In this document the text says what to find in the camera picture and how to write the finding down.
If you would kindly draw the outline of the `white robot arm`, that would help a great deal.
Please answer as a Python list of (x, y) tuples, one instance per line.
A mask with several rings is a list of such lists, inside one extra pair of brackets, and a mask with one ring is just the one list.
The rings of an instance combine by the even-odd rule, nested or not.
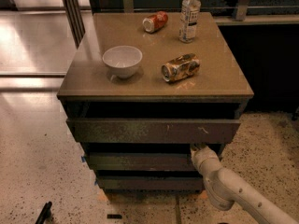
[(191, 159), (216, 208), (227, 211), (238, 203), (259, 224), (299, 224), (237, 173), (223, 167), (218, 155), (207, 145), (191, 145)]

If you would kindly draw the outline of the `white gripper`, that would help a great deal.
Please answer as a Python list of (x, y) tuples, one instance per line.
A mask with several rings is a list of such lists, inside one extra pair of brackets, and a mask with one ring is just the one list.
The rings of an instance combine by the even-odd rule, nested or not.
[(200, 175), (213, 176), (222, 168), (218, 155), (207, 144), (191, 144), (190, 148), (192, 164)]

